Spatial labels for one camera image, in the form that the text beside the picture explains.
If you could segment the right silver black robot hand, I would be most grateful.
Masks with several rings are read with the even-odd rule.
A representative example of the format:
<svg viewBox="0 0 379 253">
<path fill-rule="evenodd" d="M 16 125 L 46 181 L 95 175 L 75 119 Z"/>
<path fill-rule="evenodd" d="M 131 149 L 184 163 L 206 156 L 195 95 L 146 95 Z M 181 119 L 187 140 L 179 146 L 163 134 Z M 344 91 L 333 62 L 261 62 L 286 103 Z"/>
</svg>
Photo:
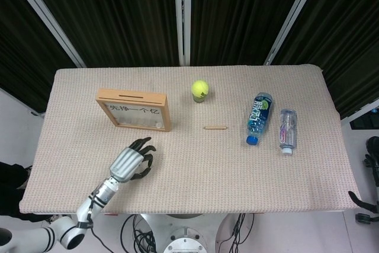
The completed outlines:
<svg viewBox="0 0 379 253">
<path fill-rule="evenodd" d="M 378 196 L 378 136 L 373 136 L 366 141 L 367 154 L 365 155 L 364 165 L 371 168 Z M 378 213 L 378 199 L 375 204 L 361 201 L 354 192 L 348 191 L 351 200 L 363 209 L 373 213 Z"/>
</svg>

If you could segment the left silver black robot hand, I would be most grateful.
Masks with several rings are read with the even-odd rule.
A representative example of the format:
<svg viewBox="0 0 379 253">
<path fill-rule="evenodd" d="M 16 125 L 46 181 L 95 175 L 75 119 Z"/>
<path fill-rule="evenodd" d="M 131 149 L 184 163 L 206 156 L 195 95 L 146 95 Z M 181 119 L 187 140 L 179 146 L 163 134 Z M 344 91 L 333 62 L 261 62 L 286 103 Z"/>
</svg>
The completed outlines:
<svg viewBox="0 0 379 253">
<path fill-rule="evenodd" d="M 152 138 L 135 140 L 126 147 L 110 166 L 110 175 L 120 183 L 144 178 L 152 169 L 153 155 L 156 148 L 145 144 Z"/>
</svg>

